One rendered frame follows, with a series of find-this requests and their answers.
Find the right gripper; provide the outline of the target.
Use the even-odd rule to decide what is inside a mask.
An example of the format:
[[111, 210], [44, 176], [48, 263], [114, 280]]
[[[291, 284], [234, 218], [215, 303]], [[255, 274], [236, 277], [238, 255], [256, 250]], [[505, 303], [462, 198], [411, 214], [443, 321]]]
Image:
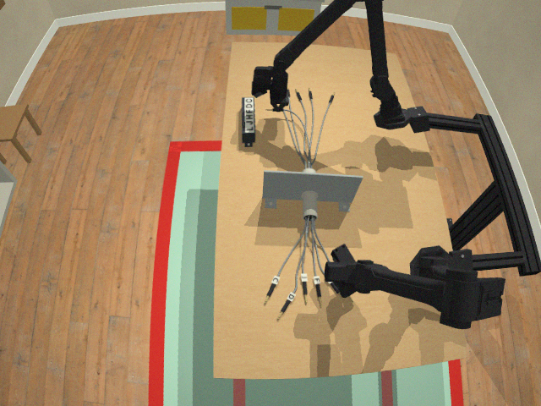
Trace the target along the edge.
[[[285, 106], [288, 106], [287, 87], [284, 88], [284, 89], [279, 89], [279, 90], [280, 90], [280, 100], [270, 100], [271, 105], [276, 105], [276, 106], [273, 106], [273, 107], [275, 108], [275, 110], [277, 112], [280, 112]], [[280, 105], [277, 106], [277, 104], [280, 104]], [[277, 109], [277, 108], [279, 108], [279, 109]]]

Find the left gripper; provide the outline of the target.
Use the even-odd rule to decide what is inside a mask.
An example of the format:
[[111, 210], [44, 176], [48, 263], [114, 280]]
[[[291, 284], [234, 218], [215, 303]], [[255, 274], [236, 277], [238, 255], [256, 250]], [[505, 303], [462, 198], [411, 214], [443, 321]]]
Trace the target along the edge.
[[337, 286], [338, 290], [340, 291], [340, 295], [343, 298], [346, 298], [355, 292], [357, 292], [357, 289], [354, 287], [355, 283], [346, 283], [344, 286], [342, 285], [342, 282], [336, 283], [333, 282], [335, 286]]

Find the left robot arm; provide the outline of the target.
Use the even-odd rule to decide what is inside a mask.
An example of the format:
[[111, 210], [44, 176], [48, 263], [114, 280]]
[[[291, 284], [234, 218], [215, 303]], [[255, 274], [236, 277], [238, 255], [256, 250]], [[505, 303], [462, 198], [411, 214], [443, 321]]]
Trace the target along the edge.
[[360, 294], [380, 290], [431, 305], [441, 312], [440, 324], [469, 329], [470, 321], [501, 315], [505, 278], [478, 278], [476, 271], [450, 269], [443, 250], [419, 255], [419, 276], [394, 272], [371, 260], [355, 261], [345, 244], [331, 256], [334, 262], [325, 263], [326, 282], [355, 283]]

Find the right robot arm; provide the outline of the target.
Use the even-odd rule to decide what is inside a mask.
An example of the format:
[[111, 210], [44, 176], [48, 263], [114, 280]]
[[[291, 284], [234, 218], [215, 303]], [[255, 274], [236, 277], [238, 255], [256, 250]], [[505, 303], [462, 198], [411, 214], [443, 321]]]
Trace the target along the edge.
[[[365, 2], [367, 1], [367, 2]], [[372, 96], [381, 101], [384, 123], [405, 121], [398, 96], [390, 84], [387, 68], [385, 29], [382, 12], [384, 0], [334, 0], [274, 58], [273, 66], [255, 67], [251, 94], [255, 98], [270, 91], [271, 100], [280, 100], [280, 90], [287, 87], [288, 69], [301, 53], [340, 18], [355, 2], [365, 2], [372, 58], [370, 87]], [[351, 7], [349, 7], [351, 6]], [[275, 73], [272, 73], [275, 72]], [[389, 83], [388, 83], [389, 81]], [[273, 88], [273, 86], [277, 89]]]

